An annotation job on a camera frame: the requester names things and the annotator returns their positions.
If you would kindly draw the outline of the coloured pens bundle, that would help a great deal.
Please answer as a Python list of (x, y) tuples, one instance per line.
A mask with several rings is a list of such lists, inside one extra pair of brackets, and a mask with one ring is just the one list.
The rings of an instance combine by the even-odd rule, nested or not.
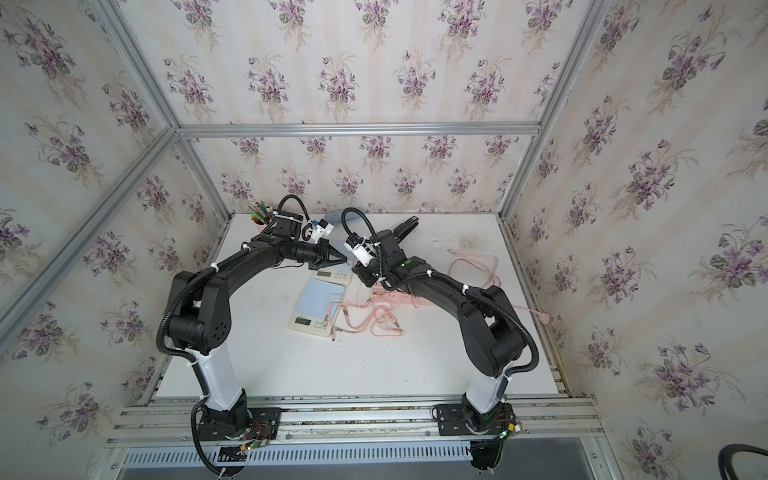
[(251, 220), (262, 226), (270, 225), (275, 219), (275, 211), (269, 206), (260, 202), (251, 202), (248, 206)]

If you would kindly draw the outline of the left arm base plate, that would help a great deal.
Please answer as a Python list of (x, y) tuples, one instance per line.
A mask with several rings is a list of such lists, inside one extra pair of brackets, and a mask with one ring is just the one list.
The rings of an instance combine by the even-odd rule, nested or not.
[(196, 426), (201, 441), (275, 440), (283, 410), (247, 408), (234, 412), (204, 407)]

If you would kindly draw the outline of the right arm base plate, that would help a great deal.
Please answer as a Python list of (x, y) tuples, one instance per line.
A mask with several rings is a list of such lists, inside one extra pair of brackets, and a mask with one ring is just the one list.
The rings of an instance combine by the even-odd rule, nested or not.
[(521, 432), (512, 406), (501, 402), (479, 413), (468, 402), (438, 404), (431, 409), (440, 436), (493, 435), (507, 438)]

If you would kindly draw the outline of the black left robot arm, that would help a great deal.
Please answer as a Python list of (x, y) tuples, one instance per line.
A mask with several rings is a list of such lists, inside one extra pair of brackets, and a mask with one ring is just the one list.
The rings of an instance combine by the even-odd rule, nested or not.
[(176, 274), (156, 333), (161, 353), (183, 358), (192, 367), (202, 391), (202, 404), (196, 409), (208, 421), (237, 431), (246, 428), (251, 416), (226, 351), (232, 330), (230, 297), (257, 274), (285, 260), (312, 271), (347, 260), (329, 243), (332, 223), (284, 208), (294, 197), (284, 197), (262, 231), (234, 254), (197, 271)]

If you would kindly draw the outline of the pink power strip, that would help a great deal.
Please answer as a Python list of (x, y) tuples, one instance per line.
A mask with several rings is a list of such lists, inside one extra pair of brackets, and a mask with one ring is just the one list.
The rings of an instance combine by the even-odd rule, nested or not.
[(389, 292), (383, 289), (372, 289), (370, 295), (373, 300), (382, 301), (392, 306), (411, 305), (414, 308), (433, 306), (429, 300), (399, 291)]

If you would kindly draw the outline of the aluminium rail frame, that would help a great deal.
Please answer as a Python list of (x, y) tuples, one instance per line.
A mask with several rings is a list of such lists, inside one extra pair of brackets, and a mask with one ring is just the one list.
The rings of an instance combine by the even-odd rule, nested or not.
[[(512, 398), (505, 407), (515, 415), (516, 439), (596, 437), (606, 430), (593, 402), (563, 396)], [(109, 447), (189, 447), (192, 444), (188, 399), (153, 401), (125, 407), (106, 437)], [(270, 433), (272, 444), (398, 442), (491, 439), (506, 429), (498, 420), (475, 433), (456, 396), (252, 397), (255, 430)]]

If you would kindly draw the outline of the black stapler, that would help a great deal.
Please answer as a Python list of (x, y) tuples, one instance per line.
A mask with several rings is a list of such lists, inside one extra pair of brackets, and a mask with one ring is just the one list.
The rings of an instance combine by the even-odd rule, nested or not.
[(392, 233), (398, 243), (402, 242), (419, 225), (419, 218), (412, 216), (397, 225)]

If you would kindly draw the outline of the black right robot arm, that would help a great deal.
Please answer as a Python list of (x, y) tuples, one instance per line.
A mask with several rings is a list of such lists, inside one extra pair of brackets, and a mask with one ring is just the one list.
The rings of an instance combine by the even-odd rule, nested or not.
[(406, 255), (400, 243), (418, 226), (417, 217), (376, 232), (364, 212), (348, 207), (340, 222), (346, 248), (356, 259), (352, 271), (365, 286), (425, 299), (456, 319), (465, 352), (478, 371), (464, 394), (472, 413), (490, 414), (502, 403), (512, 376), (538, 367), (534, 337), (503, 289), (468, 285), (418, 256)]

